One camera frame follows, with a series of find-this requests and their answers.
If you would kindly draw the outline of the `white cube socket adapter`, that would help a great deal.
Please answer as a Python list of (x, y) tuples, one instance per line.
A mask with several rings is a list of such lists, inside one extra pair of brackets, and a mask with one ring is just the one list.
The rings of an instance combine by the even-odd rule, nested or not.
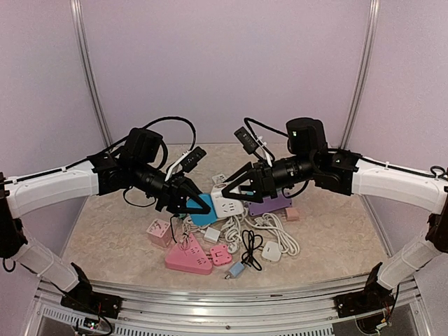
[(242, 215), (244, 204), (238, 199), (229, 199), (223, 196), (222, 189), (226, 183), (219, 183), (212, 187), (210, 196), (218, 219)]

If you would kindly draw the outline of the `pink cube socket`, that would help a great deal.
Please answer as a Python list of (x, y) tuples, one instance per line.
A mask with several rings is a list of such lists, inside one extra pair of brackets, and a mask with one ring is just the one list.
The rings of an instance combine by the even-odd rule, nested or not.
[(172, 242), (171, 225), (169, 222), (156, 218), (147, 228), (150, 241), (160, 247), (167, 248)]

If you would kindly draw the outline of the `white charger plug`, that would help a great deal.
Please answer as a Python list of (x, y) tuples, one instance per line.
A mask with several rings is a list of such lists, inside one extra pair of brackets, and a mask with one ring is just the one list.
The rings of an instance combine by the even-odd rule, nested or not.
[(221, 235), (221, 231), (214, 229), (212, 227), (208, 227), (205, 231), (204, 231), (204, 241), (212, 243), (212, 244), (216, 244), (220, 238)]

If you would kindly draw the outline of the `pink triangular power strip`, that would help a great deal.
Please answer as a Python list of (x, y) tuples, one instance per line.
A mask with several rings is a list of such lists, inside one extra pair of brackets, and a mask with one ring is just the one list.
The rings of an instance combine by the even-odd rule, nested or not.
[(213, 265), (194, 234), (183, 236), (183, 241), (176, 243), (164, 259), (165, 267), (181, 272), (209, 275)]

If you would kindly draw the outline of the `pink square plug adapter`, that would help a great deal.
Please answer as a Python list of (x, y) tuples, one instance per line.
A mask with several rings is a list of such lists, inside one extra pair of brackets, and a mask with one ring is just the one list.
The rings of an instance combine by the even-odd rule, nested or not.
[(209, 249), (211, 262), (214, 266), (220, 267), (232, 262), (232, 255), (228, 251), (227, 244), (220, 244)]

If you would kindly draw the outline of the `white plug adapter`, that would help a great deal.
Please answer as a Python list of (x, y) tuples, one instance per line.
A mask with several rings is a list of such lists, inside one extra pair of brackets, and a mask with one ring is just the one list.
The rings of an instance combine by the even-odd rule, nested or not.
[(271, 263), (277, 263), (281, 259), (279, 244), (275, 241), (267, 241), (262, 249), (261, 257)]

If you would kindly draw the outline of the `light blue plug adapter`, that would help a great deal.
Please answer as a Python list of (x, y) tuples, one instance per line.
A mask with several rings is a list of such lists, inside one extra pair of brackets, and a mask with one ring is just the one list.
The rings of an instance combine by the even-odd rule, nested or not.
[(240, 261), (234, 263), (227, 270), (227, 272), (225, 274), (225, 280), (237, 278), (245, 269), (246, 269), (246, 266), (244, 263), (242, 263)]

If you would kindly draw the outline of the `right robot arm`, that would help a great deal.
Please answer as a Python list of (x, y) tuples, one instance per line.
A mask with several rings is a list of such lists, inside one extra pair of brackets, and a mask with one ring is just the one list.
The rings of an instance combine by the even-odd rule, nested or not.
[(413, 170), (329, 148), (323, 123), (317, 119), (289, 120), (286, 131), (291, 156), (245, 164), (227, 179), (222, 195), (261, 203), (265, 197), (275, 198), (279, 189), (313, 181), (316, 187), (341, 195), (381, 197), (429, 211), (428, 229), (376, 265), (363, 290), (335, 299), (342, 314), (391, 304), (392, 291), (403, 279), (447, 252), (447, 172), (439, 166)]

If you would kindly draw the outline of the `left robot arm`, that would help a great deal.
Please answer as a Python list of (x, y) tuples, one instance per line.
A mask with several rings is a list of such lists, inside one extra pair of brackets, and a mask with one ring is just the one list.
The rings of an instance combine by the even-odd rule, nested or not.
[(90, 155), (79, 163), (34, 175), (1, 178), (1, 258), (11, 259), (53, 284), (85, 312), (98, 304), (97, 294), (83, 270), (62, 262), (39, 241), (26, 236), (21, 217), (34, 210), (80, 197), (102, 196), (119, 190), (140, 190), (155, 200), (156, 211), (207, 214), (211, 207), (186, 174), (206, 155), (196, 146), (167, 171), (153, 167), (159, 151), (168, 150), (162, 135), (133, 128), (123, 145)]

